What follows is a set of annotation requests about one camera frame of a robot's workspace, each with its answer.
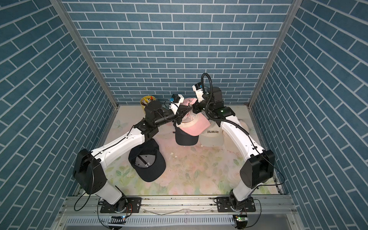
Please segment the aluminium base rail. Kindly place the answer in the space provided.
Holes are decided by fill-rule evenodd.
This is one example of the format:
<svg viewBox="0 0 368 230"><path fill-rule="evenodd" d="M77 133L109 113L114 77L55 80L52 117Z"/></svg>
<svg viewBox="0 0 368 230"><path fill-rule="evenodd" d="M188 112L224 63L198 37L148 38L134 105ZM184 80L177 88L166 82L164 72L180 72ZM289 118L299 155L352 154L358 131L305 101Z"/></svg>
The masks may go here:
<svg viewBox="0 0 368 230"><path fill-rule="evenodd" d="M121 212L97 196L66 199L54 230L301 230L289 195L253 195L242 210L221 195L129 196Z"/></svg>

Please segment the pink baseball cap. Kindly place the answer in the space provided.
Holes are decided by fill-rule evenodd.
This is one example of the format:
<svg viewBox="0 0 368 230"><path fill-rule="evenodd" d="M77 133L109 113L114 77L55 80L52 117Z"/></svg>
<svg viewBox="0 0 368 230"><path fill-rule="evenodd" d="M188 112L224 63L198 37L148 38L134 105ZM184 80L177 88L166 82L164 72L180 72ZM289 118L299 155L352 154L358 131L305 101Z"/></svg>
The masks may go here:
<svg viewBox="0 0 368 230"><path fill-rule="evenodd" d="M180 104L180 106L187 106L190 111L184 116L181 124L176 124L186 134L190 136L199 136L204 130L210 127L209 120L201 113L195 114L192 106L197 102L196 98L187 98Z"/></svg>

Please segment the beige Colorado baseball cap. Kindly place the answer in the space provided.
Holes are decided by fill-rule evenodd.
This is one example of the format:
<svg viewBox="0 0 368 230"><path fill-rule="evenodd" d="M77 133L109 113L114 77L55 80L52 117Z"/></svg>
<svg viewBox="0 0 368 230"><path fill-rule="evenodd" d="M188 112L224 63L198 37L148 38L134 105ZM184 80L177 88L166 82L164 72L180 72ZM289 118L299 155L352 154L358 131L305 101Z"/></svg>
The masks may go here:
<svg viewBox="0 0 368 230"><path fill-rule="evenodd" d="M245 130L246 130L246 132L247 132L248 134L250 134L249 127L248 127L248 125L247 125L243 120L239 120L239 124L240 124L240 126L241 126L243 129L245 129Z"/></svg>

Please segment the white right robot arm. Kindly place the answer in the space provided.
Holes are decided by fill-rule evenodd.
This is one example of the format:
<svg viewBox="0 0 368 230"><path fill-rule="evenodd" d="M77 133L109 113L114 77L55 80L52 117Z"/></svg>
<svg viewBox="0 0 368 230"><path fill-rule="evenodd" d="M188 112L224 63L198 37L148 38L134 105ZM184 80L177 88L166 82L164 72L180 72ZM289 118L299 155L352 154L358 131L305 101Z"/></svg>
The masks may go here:
<svg viewBox="0 0 368 230"><path fill-rule="evenodd" d="M240 125L233 110L224 105L222 97L215 96L212 79L207 73L201 75L201 82L195 85L198 103L194 112L205 112L207 118L216 122L231 138L243 156L244 165L240 169L241 181L230 191L229 201L235 211L245 208L252 193L274 175L275 155L257 144L249 132Z"/></svg>

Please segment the black baseball cap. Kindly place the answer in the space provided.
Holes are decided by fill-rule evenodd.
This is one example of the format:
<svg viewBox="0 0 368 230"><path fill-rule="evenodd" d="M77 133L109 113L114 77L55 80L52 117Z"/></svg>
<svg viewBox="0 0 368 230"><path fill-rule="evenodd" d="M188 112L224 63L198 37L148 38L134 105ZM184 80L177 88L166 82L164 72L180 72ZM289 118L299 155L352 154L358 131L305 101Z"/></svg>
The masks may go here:
<svg viewBox="0 0 368 230"><path fill-rule="evenodd" d="M166 170L165 159L154 139L132 148L128 160L145 182L155 181Z"/></svg>

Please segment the grey baseball cap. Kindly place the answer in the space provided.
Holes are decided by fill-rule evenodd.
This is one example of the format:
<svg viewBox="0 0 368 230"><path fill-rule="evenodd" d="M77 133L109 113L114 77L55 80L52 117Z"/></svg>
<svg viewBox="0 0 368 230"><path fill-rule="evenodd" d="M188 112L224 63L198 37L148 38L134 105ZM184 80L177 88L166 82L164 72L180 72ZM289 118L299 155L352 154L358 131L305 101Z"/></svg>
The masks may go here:
<svg viewBox="0 0 368 230"><path fill-rule="evenodd" d="M177 127L177 123L173 123L175 128L175 141L180 146L194 146L198 143L199 136L191 136L184 131L182 131L179 127Z"/></svg>

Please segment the cream white baseball cap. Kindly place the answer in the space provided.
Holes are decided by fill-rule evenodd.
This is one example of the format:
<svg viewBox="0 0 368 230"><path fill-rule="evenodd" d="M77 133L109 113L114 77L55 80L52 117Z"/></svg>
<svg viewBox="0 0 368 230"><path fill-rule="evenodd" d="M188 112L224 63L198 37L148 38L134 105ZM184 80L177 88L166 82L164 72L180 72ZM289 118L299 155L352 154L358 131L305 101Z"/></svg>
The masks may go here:
<svg viewBox="0 0 368 230"><path fill-rule="evenodd" d="M199 135L199 142L204 147L221 147L224 144L222 128L211 121L210 126Z"/></svg>

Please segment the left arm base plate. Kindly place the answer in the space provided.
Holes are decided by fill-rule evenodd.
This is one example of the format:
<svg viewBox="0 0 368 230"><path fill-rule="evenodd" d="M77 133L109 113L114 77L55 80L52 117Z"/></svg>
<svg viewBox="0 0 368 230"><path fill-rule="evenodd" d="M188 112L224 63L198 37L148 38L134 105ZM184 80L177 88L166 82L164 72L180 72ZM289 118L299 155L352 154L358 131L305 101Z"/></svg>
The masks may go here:
<svg viewBox="0 0 368 230"><path fill-rule="evenodd" d="M141 197L123 197L119 199L114 205L109 204L107 201L99 201L98 205L101 207L101 213L139 213L141 207Z"/></svg>

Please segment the yellow pen holder cup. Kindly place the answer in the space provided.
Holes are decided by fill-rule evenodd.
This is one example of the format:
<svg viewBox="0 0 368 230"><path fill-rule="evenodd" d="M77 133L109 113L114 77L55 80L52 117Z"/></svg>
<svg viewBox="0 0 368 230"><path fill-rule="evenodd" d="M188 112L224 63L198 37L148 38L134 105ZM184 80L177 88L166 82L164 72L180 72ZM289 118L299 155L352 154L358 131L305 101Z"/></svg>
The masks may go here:
<svg viewBox="0 0 368 230"><path fill-rule="evenodd" d="M151 95L144 96L140 100L140 105L144 109L150 102L155 101L155 100L156 98L154 96L151 96Z"/></svg>

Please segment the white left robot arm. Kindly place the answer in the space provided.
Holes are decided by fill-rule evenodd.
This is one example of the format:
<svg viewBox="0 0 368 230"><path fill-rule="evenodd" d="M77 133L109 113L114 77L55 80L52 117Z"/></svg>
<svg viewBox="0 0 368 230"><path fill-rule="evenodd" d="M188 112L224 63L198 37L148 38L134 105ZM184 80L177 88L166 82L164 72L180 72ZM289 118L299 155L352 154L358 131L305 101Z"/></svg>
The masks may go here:
<svg viewBox="0 0 368 230"><path fill-rule="evenodd" d="M145 117L128 133L99 148L81 150L75 159L73 177L89 195L96 195L110 205L125 203L123 192L108 182L104 170L118 157L151 140L159 127L170 122L180 123L191 106L172 103L166 109L159 101L150 102Z"/></svg>

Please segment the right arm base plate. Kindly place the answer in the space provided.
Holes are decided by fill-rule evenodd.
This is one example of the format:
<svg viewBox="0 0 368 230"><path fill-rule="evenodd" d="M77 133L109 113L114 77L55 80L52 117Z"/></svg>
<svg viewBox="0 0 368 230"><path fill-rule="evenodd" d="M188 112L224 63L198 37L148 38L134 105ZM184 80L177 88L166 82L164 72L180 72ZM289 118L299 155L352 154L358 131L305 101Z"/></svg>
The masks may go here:
<svg viewBox="0 0 368 230"><path fill-rule="evenodd" d="M218 212L256 212L254 199L250 196L238 201L234 196L219 196L213 199Z"/></svg>

